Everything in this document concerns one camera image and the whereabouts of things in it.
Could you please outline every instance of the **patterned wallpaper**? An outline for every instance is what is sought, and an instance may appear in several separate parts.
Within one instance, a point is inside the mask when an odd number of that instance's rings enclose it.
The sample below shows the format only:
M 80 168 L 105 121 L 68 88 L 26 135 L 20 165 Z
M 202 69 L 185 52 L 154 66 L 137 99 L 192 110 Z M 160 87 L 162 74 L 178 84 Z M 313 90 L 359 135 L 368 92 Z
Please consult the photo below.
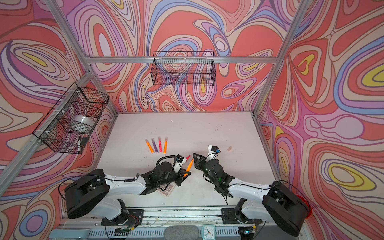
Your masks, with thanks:
M 0 2 L 0 169 L 84 70 L 43 0 Z M 42 145 L 0 198 L 0 240 L 45 240 L 65 205 L 57 187 L 90 170 L 111 124 L 103 113 L 81 155 Z
M 317 240 L 384 239 L 383 33 L 383 1 L 314 1 L 258 111 Z
M 93 69 L 119 112 L 252 111 L 272 64 L 229 64 L 215 86 L 153 85 L 151 64 L 97 63 Z
M 210 49 L 216 56 L 268 50 L 265 56 L 276 56 L 298 5 L 298 0 L 59 2 L 90 56 L 151 56 L 179 49 Z

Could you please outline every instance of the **black wire mesh basket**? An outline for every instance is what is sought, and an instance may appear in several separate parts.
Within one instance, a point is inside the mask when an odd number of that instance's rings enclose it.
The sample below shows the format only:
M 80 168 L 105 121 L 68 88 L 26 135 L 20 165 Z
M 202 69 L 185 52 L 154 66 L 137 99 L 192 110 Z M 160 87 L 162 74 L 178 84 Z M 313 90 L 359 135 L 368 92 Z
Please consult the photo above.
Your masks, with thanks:
M 155 51 L 153 58 L 153 85 L 215 85 L 212 51 Z
M 39 136 L 36 129 L 33 134 L 54 152 L 81 154 L 108 100 L 96 89 L 77 87 L 48 127 Z

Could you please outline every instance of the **clock face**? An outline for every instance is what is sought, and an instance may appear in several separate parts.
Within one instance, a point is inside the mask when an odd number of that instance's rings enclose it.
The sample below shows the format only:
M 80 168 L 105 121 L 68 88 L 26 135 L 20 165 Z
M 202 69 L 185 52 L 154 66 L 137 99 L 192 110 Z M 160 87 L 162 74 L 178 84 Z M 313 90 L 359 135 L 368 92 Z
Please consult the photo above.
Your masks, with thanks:
M 203 238 L 204 239 L 215 239 L 215 227 L 214 226 L 204 226 Z

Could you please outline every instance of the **alarm clock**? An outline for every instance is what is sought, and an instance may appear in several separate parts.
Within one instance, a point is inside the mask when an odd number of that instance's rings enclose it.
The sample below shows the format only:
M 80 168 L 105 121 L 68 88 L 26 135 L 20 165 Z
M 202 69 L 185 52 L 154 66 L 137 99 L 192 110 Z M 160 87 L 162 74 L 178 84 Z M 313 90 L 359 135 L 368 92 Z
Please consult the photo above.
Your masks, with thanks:
M 215 240 L 216 239 L 216 229 L 214 225 L 203 225 L 202 231 L 203 240 Z

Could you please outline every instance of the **purple marker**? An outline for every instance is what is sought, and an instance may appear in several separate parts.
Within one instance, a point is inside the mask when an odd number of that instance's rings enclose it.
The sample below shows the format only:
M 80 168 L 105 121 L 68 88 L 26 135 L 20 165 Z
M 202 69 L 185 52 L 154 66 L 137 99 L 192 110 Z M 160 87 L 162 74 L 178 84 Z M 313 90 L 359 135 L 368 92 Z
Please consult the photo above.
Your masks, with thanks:
M 151 140 L 152 140 L 152 144 L 153 144 L 153 148 L 155 149 L 155 152 L 156 152 L 156 153 L 159 153 L 159 151 L 158 151 L 158 149 L 157 149 L 157 147 L 156 147 L 155 140 L 154 140 L 153 138 L 151 138 Z

